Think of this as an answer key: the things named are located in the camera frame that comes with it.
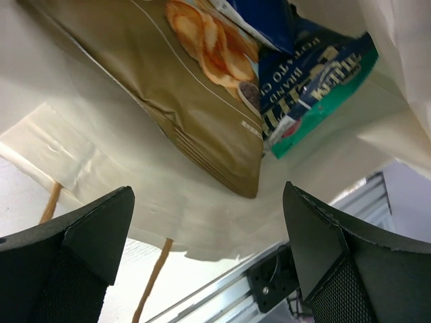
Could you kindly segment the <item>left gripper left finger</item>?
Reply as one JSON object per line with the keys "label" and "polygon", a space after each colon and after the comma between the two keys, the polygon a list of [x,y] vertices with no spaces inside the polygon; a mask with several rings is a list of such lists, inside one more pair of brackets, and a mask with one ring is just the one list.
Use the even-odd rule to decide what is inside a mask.
{"label": "left gripper left finger", "polygon": [[120,187],[1,238],[2,322],[97,322],[114,285],[135,204]]}

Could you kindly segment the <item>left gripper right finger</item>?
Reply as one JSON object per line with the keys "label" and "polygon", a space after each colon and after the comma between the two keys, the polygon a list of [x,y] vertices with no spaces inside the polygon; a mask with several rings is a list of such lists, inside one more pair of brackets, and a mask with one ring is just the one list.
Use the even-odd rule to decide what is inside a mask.
{"label": "left gripper right finger", "polygon": [[283,208],[315,322],[429,322],[430,244],[371,225],[287,182]]}

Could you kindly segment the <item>brown paper bag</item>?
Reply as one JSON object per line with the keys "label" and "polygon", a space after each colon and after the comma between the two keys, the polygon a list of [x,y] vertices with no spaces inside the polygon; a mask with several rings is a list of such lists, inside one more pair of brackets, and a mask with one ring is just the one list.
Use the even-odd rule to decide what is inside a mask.
{"label": "brown paper bag", "polygon": [[337,31],[369,31],[381,57],[359,90],[285,157],[261,156],[256,197],[181,153],[143,106],[44,19],[1,2],[1,156],[78,206],[136,196],[129,237],[195,260],[243,258],[288,238],[287,181],[330,201],[396,159],[430,175],[429,1],[302,1]]}

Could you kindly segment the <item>navy kettle chips bag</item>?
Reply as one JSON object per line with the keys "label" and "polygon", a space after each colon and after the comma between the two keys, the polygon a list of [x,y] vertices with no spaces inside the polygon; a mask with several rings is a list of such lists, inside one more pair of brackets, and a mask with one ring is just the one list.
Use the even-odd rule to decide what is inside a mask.
{"label": "navy kettle chips bag", "polygon": [[259,53],[263,151],[283,157],[364,82],[378,53],[367,32],[354,38],[297,16],[295,51]]}

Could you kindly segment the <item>gold blue crisps bag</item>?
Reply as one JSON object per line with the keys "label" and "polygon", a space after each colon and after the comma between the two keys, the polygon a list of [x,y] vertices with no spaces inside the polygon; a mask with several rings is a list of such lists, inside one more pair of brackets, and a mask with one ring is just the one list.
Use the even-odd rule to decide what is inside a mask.
{"label": "gold blue crisps bag", "polygon": [[258,192],[262,127],[240,98],[257,43],[208,1],[30,1],[136,99],[175,147],[236,194]]}

